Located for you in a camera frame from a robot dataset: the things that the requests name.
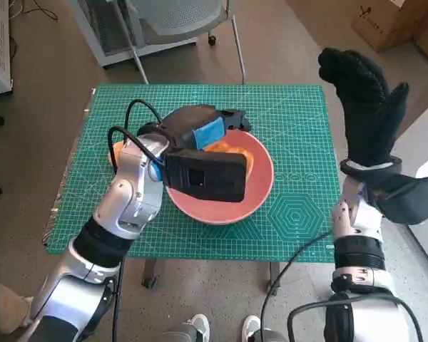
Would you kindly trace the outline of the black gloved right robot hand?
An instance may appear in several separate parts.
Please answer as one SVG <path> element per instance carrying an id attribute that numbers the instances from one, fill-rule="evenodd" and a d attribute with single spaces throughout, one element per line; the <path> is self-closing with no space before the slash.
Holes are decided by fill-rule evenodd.
<path id="1" fill-rule="evenodd" d="M 391 163 L 409 84 L 390 90 L 382 69 L 354 50 L 324 48 L 318 63 L 321 79 L 333 84 L 342 104 L 347 159 L 362 167 Z"/>

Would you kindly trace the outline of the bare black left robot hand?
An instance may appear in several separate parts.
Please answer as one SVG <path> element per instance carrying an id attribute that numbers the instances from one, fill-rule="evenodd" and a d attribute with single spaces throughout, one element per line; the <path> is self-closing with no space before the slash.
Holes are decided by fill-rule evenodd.
<path id="1" fill-rule="evenodd" d="M 202 150 L 220 141 L 228 130 L 250 132 L 244 110 L 219 110 L 212 105 L 187 105 L 168 114 L 159 128 L 180 148 Z"/>

